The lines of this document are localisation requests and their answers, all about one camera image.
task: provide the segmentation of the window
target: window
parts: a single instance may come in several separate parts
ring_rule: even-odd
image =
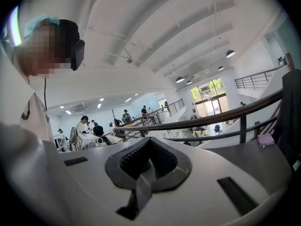
[[[215,80],[211,81],[214,84],[214,87],[216,89],[216,93],[218,95],[225,93],[224,85],[222,84],[221,78],[216,78]]]
[[[199,116],[205,117],[229,110],[225,88],[220,77],[190,90]]]
[[[202,101],[201,94],[199,92],[198,87],[190,89],[194,102]]]

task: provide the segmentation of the black slot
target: black slot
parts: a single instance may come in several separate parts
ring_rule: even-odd
[[[78,157],[78,158],[74,158],[74,159],[70,159],[70,160],[65,160],[64,163],[67,167],[75,165],[75,164],[79,164],[82,163],[84,161],[88,161],[88,159],[86,157]]]
[[[247,214],[258,206],[232,178],[222,178],[217,182],[241,215]]]

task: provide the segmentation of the cable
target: cable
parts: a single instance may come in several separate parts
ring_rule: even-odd
[[[46,77],[45,77],[45,86],[44,86],[44,102],[45,102],[45,108],[47,111],[47,104],[46,104]]]

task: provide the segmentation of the glass door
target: glass door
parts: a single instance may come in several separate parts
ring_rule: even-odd
[[[214,115],[214,109],[211,100],[204,102],[207,115]]]
[[[220,109],[220,105],[218,103],[218,100],[212,100],[212,105],[213,105],[213,109],[214,109],[215,114],[221,113],[221,109]]]

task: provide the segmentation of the blue hair net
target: blue hair net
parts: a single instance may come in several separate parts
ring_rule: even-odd
[[[48,19],[51,24],[60,24],[60,20],[58,17],[54,17],[47,14],[41,14],[40,16],[31,19],[25,25],[24,37],[27,38],[28,36],[30,36],[37,29],[40,22],[42,22],[44,19]]]

